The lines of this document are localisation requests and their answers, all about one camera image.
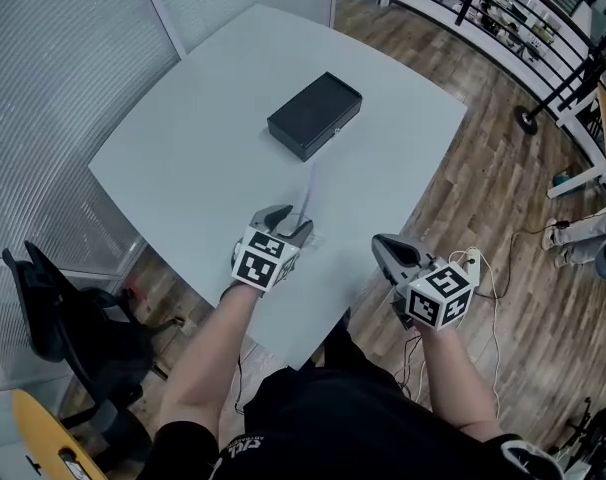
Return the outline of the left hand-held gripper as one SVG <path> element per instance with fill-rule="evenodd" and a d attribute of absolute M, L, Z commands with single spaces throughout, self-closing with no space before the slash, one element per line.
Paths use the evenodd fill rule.
<path fill-rule="evenodd" d="M 233 254 L 232 277 L 264 293 L 283 281 L 293 270 L 300 249 L 312 234 L 307 220 L 282 239 L 270 234 L 290 215 L 292 205 L 272 205 L 257 211 Z"/>

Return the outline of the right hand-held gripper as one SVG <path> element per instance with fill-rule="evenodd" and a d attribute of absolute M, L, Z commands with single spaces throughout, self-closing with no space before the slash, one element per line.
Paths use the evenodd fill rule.
<path fill-rule="evenodd" d="M 376 234 L 371 250 L 384 277 L 392 286 L 400 284 L 392 307 L 406 330 L 422 323 L 439 331 L 465 316 L 473 295 L 473 264 L 450 262 L 420 269 L 420 276 L 407 282 L 408 268 L 427 267 L 434 259 L 420 240 Z"/>

